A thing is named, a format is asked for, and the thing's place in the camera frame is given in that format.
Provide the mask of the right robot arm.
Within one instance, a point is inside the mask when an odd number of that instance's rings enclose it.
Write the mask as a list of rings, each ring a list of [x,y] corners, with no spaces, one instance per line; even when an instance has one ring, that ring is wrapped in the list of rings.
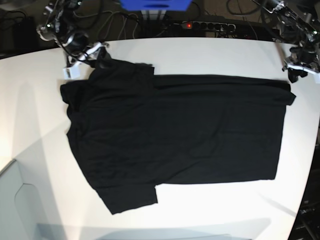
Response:
[[[111,59],[106,50],[108,45],[100,41],[91,44],[89,31],[100,20],[105,2],[99,2],[95,19],[88,26],[78,25],[75,11],[81,5],[81,0],[51,0],[43,13],[46,21],[38,25],[36,31],[43,41],[55,41],[62,48],[67,68],[82,63],[103,68],[104,62]]]

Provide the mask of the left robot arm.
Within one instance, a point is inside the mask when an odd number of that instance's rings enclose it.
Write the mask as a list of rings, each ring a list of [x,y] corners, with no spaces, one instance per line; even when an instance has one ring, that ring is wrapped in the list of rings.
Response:
[[[283,60],[283,71],[287,71],[291,83],[313,75],[314,81],[320,82],[320,22],[311,7],[300,4],[295,9],[290,8],[286,0],[263,0],[259,3],[262,24],[275,39],[283,43],[292,43],[295,46],[289,49],[290,55]],[[276,15],[280,23],[294,31],[294,37],[277,35],[267,26],[265,13]]]

